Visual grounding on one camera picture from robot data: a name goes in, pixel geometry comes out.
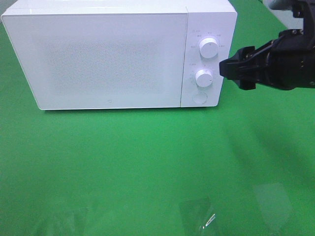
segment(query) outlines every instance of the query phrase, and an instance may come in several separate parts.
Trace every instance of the microwave door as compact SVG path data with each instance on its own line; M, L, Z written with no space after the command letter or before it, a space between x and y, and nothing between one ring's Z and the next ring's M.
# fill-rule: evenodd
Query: microwave door
M43 110L180 107L185 13L4 21Z

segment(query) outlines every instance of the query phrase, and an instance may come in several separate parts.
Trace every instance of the power level knob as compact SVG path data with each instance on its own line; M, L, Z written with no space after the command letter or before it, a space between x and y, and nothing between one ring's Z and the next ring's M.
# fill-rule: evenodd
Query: power level knob
M213 75L210 70L199 70L196 73L196 83L199 87L208 87L212 84Z
M219 45L214 38L205 38L199 44L199 50L204 58L214 58L218 54Z

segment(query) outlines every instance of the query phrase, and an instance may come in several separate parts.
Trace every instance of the transparent plastic sheet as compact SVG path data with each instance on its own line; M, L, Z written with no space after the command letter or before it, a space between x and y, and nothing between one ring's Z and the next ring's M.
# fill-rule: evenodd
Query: transparent plastic sheet
M36 225L34 236L74 236L83 235L88 209L74 209L59 212Z
M180 203L186 236L220 236L216 213L209 198Z
M282 230L292 217L292 205L281 183L254 185L253 190L270 236L283 235Z

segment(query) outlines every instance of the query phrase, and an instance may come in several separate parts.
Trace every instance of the green surface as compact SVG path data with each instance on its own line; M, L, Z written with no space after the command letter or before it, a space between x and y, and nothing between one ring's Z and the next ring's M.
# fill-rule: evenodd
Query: green surface
M231 2L231 54L284 29ZM315 90L225 81L215 108L44 112L2 25L0 52L1 236L187 236L209 204L220 235L315 234Z

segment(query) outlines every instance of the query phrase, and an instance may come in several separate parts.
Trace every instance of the microwave control panel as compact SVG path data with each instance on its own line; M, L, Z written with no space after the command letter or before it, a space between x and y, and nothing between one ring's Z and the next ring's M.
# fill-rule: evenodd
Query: microwave control panel
M236 12L188 14L181 107L218 104L219 62L228 58L236 17Z

